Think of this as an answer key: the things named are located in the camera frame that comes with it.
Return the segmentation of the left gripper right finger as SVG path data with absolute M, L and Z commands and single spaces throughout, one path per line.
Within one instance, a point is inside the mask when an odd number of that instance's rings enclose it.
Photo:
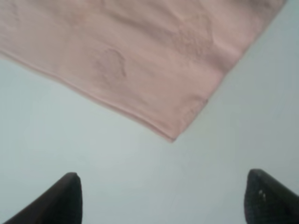
M 244 215 L 248 224 L 297 224 L 299 196 L 262 169 L 251 169 Z

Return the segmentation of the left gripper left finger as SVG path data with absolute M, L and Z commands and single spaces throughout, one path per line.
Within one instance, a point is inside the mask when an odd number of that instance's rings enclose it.
M 80 177 L 75 172 L 65 174 L 35 201 L 5 223 L 82 223 L 82 186 Z

